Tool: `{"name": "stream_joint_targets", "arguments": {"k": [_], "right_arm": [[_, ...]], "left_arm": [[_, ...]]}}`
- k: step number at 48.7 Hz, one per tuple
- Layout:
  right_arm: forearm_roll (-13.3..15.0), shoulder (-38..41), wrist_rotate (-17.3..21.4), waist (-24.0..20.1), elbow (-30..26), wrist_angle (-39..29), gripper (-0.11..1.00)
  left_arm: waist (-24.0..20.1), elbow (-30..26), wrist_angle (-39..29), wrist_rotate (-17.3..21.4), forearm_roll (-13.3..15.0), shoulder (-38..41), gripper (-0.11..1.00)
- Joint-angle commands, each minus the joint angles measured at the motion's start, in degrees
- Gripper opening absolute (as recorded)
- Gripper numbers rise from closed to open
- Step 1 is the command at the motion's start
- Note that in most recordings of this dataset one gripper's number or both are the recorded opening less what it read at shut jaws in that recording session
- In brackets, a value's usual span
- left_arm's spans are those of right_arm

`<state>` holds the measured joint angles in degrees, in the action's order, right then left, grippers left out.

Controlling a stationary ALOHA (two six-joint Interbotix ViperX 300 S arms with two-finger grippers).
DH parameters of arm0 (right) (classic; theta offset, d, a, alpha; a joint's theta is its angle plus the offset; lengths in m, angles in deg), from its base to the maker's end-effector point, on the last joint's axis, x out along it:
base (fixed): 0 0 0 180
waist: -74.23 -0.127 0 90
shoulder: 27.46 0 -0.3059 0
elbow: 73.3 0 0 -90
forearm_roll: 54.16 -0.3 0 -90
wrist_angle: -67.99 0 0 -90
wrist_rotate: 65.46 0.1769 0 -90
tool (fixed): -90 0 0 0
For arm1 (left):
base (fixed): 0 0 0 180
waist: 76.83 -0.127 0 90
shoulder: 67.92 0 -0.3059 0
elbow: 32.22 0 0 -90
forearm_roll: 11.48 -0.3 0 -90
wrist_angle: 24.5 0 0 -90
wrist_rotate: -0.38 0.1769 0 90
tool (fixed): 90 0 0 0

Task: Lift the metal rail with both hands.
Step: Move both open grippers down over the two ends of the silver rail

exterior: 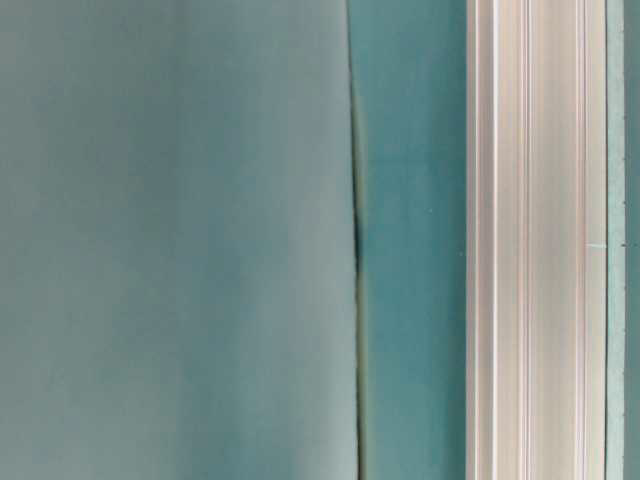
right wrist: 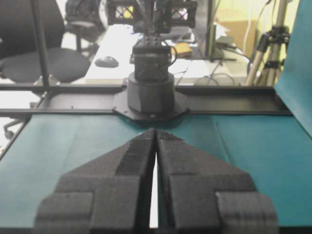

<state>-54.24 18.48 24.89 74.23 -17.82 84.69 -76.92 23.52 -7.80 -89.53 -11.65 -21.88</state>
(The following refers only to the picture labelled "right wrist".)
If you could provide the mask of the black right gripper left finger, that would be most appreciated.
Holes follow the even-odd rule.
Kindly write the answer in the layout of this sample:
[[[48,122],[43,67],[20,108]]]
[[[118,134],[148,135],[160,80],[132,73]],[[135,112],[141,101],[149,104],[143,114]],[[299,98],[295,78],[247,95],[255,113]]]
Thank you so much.
[[[58,180],[39,205],[37,234],[131,234],[149,228],[156,131],[90,160]]]

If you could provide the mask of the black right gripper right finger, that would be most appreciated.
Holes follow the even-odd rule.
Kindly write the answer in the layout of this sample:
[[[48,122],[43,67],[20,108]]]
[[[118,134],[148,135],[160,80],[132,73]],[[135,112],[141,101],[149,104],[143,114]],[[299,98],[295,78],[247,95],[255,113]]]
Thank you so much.
[[[168,132],[156,137],[163,200],[178,233],[278,233],[271,199],[246,171]]]

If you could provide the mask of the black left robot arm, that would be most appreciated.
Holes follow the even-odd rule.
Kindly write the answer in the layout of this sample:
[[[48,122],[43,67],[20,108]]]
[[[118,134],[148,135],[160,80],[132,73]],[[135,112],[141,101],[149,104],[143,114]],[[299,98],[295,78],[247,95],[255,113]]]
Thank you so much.
[[[134,71],[127,87],[114,97],[113,110],[132,120],[166,121],[188,111],[184,95],[175,91],[168,69],[176,61],[161,34],[172,27],[195,27],[197,3],[193,0],[110,0],[108,23],[128,24],[142,38],[132,48]]]

